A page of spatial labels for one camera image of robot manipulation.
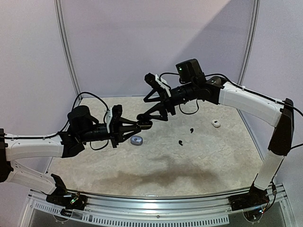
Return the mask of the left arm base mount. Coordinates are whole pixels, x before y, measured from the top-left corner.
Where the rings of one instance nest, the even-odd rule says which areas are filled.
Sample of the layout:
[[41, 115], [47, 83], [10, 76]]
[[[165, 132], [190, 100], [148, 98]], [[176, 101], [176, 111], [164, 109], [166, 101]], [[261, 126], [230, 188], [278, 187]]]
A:
[[63, 180], [55, 174], [51, 174], [55, 182], [55, 190], [48, 194], [46, 201], [48, 203], [65, 207], [65, 210], [84, 210], [88, 197], [80, 192], [69, 193]]

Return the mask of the right frame post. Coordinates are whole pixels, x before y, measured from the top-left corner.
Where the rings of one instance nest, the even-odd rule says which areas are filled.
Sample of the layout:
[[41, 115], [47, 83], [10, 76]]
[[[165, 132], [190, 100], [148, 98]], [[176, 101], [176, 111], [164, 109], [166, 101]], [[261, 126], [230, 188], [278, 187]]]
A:
[[258, 23], [258, 13], [259, 13], [259, 7], [260, 7], [260, 0], [254, 0], [253, 1], [253, 8], [252, 13], [250, 17], [250, 23], [249, 23], [249, 30], [248, 30], [248, 36], [247, 36], [247, 42], [245, 46], [245, 52], [243, 61], [241, 64], [241, 70], [238, 78], [238, 84], [242, 85], [245, 77], [245, 73], [248, 67], [249, 59], [251, 50], [253, 47], [253, 41], [256, 33], [256, 27]]

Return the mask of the frame post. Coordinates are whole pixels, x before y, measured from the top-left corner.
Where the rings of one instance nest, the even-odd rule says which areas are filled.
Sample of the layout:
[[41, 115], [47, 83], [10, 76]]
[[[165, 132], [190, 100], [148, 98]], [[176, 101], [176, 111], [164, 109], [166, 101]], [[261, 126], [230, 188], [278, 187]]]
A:
[[248, 30], [248, 36], [247, 36], [247, 42], [245, 46], [245, 52], [243, 61], [241, 64], [241, 70], [238, 78], [238, 84], [242, 85], [245, 77], [245, 73], [248, 67], [249, 59], [251, 50], [253, 47], [253, 41], [256, 33], [256, 27], [258, 23], [258, 13], [259, 13], [259, 7], [260, 7], [260, 0], [254, 0], [253, 1], [253, 8], [252, 13], [250, 17], [250, 23], [249, 23], [249, 30]]
[[68, 41], [66, 27], [65, 27], [64, 18], [63, 18], [63, 8], [62, 8], [61, 0], [54, 0], [54, 9], [55, 9], [55, 13], [56, 13], [57, 25], [58, 25], [58, 29], [59, 29], [59, 36], [60, 36], [61, 43], [62, 43], [63, 54], [65, 57], [67, 69], [68, 69], [69, 76], [71, 79], [71, 84], [73, 86], [75, 94], [78, 96], [77, 99], [80, 102], [82, 100], [82, 95], [80, 94], [81, 89], [80, 89], [80, 85], [78, 82], [78, 78], [76, 75], [75, 67], [73, 64], [72, 56], [71, 56], [69, 41]]

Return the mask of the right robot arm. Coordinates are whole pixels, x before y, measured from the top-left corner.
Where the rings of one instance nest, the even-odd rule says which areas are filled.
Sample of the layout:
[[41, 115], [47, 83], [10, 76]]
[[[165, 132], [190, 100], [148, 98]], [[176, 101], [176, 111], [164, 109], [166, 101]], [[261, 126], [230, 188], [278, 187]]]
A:
[[175, 115], [175, 107], [191, 100], [203, 100], [215, 105], [239, 109], [274, 127], [268, 153], [256, 176], [252, 190], [245, 195], [248, 206], [263, 199], [263, 192], [277, 173], [284, 157], [290, 152], [294, 133], [294, 107], [290, 99], [276, 100], [241, 87], [221, 74], [206, 79], [197, 61], [190, 59], [176, 65], [181, 86], [171, 88], [161, 76], [145, 75], [152, 91], [144, 102], [156, 102], [151, 109], [137, 116], [139, 121], [152, 119], [167, 121], [168, 114]]

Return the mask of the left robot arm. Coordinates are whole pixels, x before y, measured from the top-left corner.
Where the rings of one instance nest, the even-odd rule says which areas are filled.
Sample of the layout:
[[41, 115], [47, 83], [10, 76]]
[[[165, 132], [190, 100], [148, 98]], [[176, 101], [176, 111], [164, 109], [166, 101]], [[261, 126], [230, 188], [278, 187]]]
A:
[[122, 106], [115, 105], [107, 110], [106, 123], [100, 123], [93, 117], [89, 107], [80, 105], [68, 113], [69, 127], [66, 131], [50, 136], [31, 139], [17, 135], [7, 135], [0, 130], [0, 181], [24, 185], [41, 191], [60, 205], [70, 202], [70, 194], [62, 179], [55, 174], [43, 174], [21, 165], [18, 159], [30, 157], [77, 156], [88, 142], [110, 141], [116, 148], [119, 143], [139, 133], [144, 125], [123, 118]]

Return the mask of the black charging case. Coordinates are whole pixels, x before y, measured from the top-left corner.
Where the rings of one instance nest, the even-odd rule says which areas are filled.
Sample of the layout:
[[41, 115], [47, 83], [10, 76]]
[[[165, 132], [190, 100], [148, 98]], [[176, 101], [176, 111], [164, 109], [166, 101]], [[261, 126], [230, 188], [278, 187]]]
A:
[[152, 127], [153, 123], [148, 115], [139, 114], [137, 115], [137, 125], [142, 130], [148, 130]]

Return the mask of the left frame post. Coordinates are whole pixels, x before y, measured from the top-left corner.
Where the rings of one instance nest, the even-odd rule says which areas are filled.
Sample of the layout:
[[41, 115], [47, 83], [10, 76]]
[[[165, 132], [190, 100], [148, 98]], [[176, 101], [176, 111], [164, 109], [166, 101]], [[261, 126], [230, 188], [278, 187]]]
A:
[[59, 36], [60, 36], [61, 43], [62, 43], [63, 54], [65, 57], [67, 69], [68, 69], [69, 76], [71, 79], [71, 84], [73, 86], [75, 94], [78, 96], [77, 99], [80, 102], [82, 100], [82, 95], [80, 94], [81, 89], [80, 89], [80, 85], [78, 82], [78, 78], [76, 75], [75, 67], [73, 64], [72, 56], [71, 56], [69, 41], [68, 41], [66, 27], [65, 27], [64, 18], [63, 18], [63, 8], [62, 8], [61, 0], [54, 0], [54, 9], [55, 9], [55, 13], [56, 13], [57, 25], [58, 25], [58, 29], [59, 29]]

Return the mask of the white earbud charging case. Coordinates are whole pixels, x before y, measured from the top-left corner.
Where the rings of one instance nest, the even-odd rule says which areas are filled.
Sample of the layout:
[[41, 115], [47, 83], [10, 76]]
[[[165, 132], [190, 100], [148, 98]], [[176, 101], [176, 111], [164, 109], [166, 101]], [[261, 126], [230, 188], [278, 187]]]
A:
[[221, 123], [218, 120], [212, 120], [211, 124], [215, 127], [215, 128], [219, 128], [221, 126]]

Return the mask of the aluminium front rail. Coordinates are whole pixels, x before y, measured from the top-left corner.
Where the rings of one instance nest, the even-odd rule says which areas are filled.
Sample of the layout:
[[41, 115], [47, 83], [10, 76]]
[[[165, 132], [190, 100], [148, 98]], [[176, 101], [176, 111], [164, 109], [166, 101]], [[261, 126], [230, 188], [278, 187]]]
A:
[[247, 188], [195, 196], [110, 196], [87, 194], [84, 210], [66, 211], [31, 190], [21, 227], [295, 227], [296, 221], [282, 184], [269, 193], [269, 210], [257, 206], [233, 210], [230, 196]]

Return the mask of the purple round charging case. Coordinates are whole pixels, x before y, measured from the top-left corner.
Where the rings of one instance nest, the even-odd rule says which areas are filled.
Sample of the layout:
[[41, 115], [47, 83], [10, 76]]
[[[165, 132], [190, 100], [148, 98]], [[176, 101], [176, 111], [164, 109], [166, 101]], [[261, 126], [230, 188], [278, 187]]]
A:
[[135, 145], [135, 146], [140, 146], [143, 144], [143, 138], [141, 136], [132, 136], [130, 138], [130, 142], [132, 145]]

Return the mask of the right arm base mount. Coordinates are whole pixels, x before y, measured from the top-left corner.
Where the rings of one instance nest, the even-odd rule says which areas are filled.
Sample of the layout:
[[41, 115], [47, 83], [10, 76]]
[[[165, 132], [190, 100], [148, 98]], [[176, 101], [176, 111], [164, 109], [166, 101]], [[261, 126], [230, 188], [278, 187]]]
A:
[[274, 204], [277, 193], [276, 185], [273, 182], [271, 183], [272, 192], [274, 195], [274, 200], [271, 204], [267, 189], [259, 189], [253, 182], [248, 192], [228, 197], [229, 205], [231, 206], [232, 211], [261, 206], [262, 204], [265, 204], [266, 206], [261, 210], [261, 213], [267, 211]]

